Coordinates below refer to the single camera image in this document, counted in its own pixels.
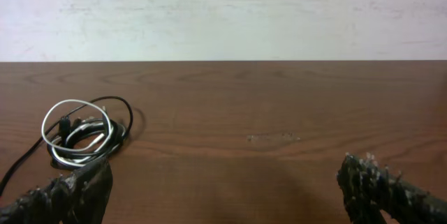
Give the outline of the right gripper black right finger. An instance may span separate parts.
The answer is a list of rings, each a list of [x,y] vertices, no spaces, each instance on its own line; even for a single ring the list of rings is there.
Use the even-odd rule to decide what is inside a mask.
[[[386,212],[398,223],[446,224],[446,201],[394,176],[381,168],[371,155],[347,153],[337,172],[344,208],[350,222],[385,223]]]

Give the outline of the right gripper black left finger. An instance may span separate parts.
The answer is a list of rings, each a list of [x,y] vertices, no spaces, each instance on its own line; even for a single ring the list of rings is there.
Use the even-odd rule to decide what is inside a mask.
[[[1,224],[101,223],[112,185],[108,160],[97,159],[2,207]]]

